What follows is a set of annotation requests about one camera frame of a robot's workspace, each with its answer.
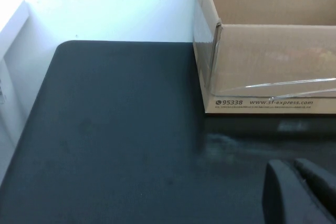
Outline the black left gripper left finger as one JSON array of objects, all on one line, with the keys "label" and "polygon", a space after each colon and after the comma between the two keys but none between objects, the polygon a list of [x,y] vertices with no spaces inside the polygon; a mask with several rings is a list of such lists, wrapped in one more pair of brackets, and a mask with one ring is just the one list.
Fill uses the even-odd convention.
[{"label": "black left gripper left finger", "polygon": [[265,223],[335,223],[335,207],[325,207],[292,163],[270,160],[262,207]]}]

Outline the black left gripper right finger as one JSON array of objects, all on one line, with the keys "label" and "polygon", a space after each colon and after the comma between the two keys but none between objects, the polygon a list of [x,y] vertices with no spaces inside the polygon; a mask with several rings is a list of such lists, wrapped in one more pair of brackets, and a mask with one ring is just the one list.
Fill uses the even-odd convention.
[{"label": "black left gripper right finger", "polygon": [[325,207],[335,207],[335,175],[304,158],[296,159],[294,167]]}]

